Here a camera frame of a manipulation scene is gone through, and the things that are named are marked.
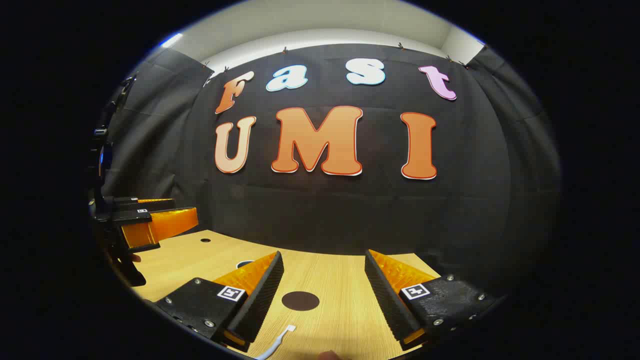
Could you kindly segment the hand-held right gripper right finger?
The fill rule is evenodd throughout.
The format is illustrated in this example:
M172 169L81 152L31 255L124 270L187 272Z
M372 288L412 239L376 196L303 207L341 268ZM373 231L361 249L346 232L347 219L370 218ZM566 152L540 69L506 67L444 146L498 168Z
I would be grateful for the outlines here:
M464 278L430 275L372 249L365 252L365 275L403 351L454 338L501 301Z

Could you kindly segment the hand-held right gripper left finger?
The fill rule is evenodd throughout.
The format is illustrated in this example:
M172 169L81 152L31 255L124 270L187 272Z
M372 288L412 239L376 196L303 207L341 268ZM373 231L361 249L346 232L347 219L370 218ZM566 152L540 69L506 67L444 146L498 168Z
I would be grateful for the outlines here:
M195 277L155 307L207 340L246 353L256 341L285 272L274 251L215 280Z

